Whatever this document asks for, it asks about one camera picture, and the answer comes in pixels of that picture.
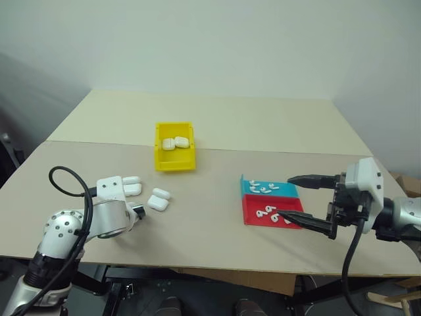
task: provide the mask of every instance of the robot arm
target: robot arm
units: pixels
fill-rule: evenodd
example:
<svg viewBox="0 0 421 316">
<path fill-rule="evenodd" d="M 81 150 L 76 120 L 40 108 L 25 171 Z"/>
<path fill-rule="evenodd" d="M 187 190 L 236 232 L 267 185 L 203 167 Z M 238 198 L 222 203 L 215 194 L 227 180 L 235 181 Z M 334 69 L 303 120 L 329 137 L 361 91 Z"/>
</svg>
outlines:
<svg viewBox="0 0 421 316">
<path fill-rule="evenodd" d="M 123 179 L 119 176 L 98 180 L 94 191 L 100 201 L 93 205 L 92 222 L 85 242 L 94 237 L 118 236 L 131 230 L 134 224 L 145 216 L 142 205 L 127 203 L 124 189 Z M 63 209 L 48 218 L 43 230 L 43 239 L 30 261 L 26 274 L 19 278 L 3 316 L 12 315 L 18 307 L 30 302 L 64 267 L 69 255 L 74 251 L 85 216 L 83 209 Z M 46 315 L 60 315 L 61 305 L 67 299 L 83 253 L 82 249 L 50 291 L 35 304 L 38 307 L 48 307 L 43 309 Z"/>
<path fill-rule="evenodd" d="M 295 176 L 288 182 L 304 188 L 333 189 L 334 198 L 326 220 L 308 213 L 278 211 L 287 220 L 335 239 L 338 225 L 357 225 L 364 219 L 363 234 L 374 229 L 377 239 L 402 241 L 421 261 L 421 197 L 384 198 L 383 176 L 373 158 L 361 159 L 335 176 Z"/>
</svg>

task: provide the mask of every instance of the white earbud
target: white earbud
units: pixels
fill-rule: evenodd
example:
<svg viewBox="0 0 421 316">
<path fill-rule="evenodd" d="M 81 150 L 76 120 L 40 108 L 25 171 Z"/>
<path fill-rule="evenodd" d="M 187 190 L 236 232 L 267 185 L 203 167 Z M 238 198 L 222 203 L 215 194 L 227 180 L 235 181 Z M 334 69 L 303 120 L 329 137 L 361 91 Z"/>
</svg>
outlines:
<svg viewBox="0 0 421 316">
<path fill-rule="evenodd" d="M 272 210 L 274 210 L 274 209 L 276 209 L 276 206 L 270 206 L 270 205 L 267 205 L 265 208 L 264 208 L 264 210 L 266 211 L 266 212 L 272 212 Z"/>
<path fill-rule="evenodd" d="M 256 183 L 256 180 L 250 180 L 249 183 L 251 186 L 260 186 L 260 183 Z"/>
<path fill-rule="evenodd" d="M 273 214 L 270 219 L 272 219 L 272 222 L 276 223 L 279 220 L 279 214 Z"/>
<path fill-rule="evenodd" d="M 260 192 L 262 193 L 270 193 L 272 192 L 272 190 L 267 190 L 264 186 L 262 188 L 260 188 Z"/>
<path fill-rule="evenodd" d="M 264 211 L 256 211 L 256 216 L 257 217 L 263 217 L 263 215 L 267 215 L 268 213 L 267 212 L 264 212 Z"/>
<path fill-rule="evenodd" d="M 273 183 L 269 183 L 269 188 L 272 190 L 277 190 L 279 189 L 279 186 L 275 186 Z"/>
<path fill-rule="evenodd" d="M 260 191 L 256 190 L 256 187 L 255 187 L 255 186 L 251 186 L 251 187 L 250 187 L 250 192 L 253 192 L 253 193 L 260 193 Z"/>
</svg>

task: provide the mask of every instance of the beige tabletop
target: beige tabletop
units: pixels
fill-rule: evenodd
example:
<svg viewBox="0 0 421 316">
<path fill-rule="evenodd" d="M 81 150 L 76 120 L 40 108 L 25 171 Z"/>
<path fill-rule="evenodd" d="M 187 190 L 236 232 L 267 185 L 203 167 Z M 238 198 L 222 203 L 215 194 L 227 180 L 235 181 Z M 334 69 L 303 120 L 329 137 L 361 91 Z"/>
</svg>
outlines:
<svg viewBox="0 0 421 316">
<path fill-rule="evenodd" d="M 179 106 L 172 109 L 167 98 Z M 240 107 L 242 101 L 246 111 L 241 119 L 247 124 L 239 118 L 230 121 L 211 106 L 216 104 L 223 111 L 230 105 Z M 277 120 L 268 114 L 271 111 L 280 116 L 282 124 L 274 125 Z M 297 113 L 304 113 L 304 118 Z M 161 117 L 193 122 L 195 142 L 201 144 L 196 151 L 195 171 L 165 174 L 154 170 L 150 146 L 153 132 L 147 129 L 153 130 Z M 306 121 L 313 124 L 306 134 L 288 132 L 287 126 Z M 270 141 L 260 142 L 263 137 Z M 140 176 L 143 192 L 130 200 L 146 201 L 154 187 L 173 195 L 165 212 L 148 210 L 146 218 L 131 232 L 88 243 L 85 262 L 337 275 L 354 234 L 353 227 L 340 227 L 337 239 L 329 240 L 304 229 L 245 226 L 239 178 L 244 174 L 246 178 L 284 181 L 297 174 L 337 174 L 345 171 L 349 163 L 368 155 L 370 151 L 329 101 L 250 101 L 94 91 L 0 190 L 0 254 L 33 256 L 48 216 L 63 208 L 82 208 L 81 199 L 62 195 L 48 182 L 49 169 L 65 165 L 90 186 L 98 178 Z M 385 174 L 385 195 L 402 196 L 402 189 L 379 165 Z M 58 181 L 69 190 L 79 190 L 65 176 L 58 177 Z M 299 195 L 306 212 L 320 218 L 326 216 L 331 190 L 299 188 Z M 418 260 L 409 248 L 402 243 L 376 240 L 374 232 L 362 237 L 350 269 L 352 275 L 420 272 Z"/>
</svg>

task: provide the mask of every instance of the yellow plastic tray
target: yellow plastic tray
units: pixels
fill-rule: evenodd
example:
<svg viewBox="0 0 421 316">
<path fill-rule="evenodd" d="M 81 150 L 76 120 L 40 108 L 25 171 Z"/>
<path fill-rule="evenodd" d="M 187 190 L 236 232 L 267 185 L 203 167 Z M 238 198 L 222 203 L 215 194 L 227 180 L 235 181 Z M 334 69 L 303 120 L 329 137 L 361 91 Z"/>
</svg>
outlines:
<svg viewBox="0 0 421 316">
<path fill-rule="evenodd" d="M 182 171 L 196 169 L 195 142 L 191 122 L 157 123 L 155 134 L 155 169 L 157 171 Z M 165 138 L 182 136 L 189 139 L 189 148 L 162 150 Z"/>
</svg>

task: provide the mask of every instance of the floor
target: floor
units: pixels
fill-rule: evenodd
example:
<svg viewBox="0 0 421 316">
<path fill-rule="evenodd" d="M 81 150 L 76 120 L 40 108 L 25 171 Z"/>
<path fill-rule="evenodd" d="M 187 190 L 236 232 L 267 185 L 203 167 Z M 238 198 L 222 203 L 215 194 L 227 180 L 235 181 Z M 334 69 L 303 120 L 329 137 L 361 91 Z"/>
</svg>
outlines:
<svg viewBox="0 0 421 316">
<path fill-rule="evenodd" d="M 96 268 L 96 265 L 81 265 L 80 270 L 85 274 L 93 276 Z M 2 293 L 0 295 L 0 311 L 5 307 L 14 285 L 24 271 L 25 266 L 14 264 L 12 266 L 12 275 L 0 282 L 0 293 Z M 318 285 L 323 285 L 330 282 L 331 279 L 316 277 L 315 281 Z M 311 280 L 307 279 L 306 284 L 310 288 L 312 286 Z M 268 316 L 291 315 L 285 308 L 284 301 L 279 294 L 244 286 L 223 282 L 184 280 L 154 280 L 135 285 L 137 287 L 137 293 L 130 299 L 122 301 L 118 312 L 119 316 L 154 315 L 162 300 L 168 296 L 177 296 L 182 300 L 184 316 L 231 316 L 234 304 L 241 298 L 254 300 Z M 394 284 L 386 284 L 373 288 L 372 292 L 384 295 L 397 295 L 405 293 L 405 289 Z M 355 294 L 353 297 L 365 315 L 403 315 L 401 310 L 367 301 L 364 294 Z M 83 290 L 74 288 L 70 293 L 66 305 L 70 315 L 102 315 L 106 299 L 106 296 L 94 296 Z M 343 298 L 319 303 L 309 308 L 307 307 L 307 316 L 354 315 Z"/>
</svg>

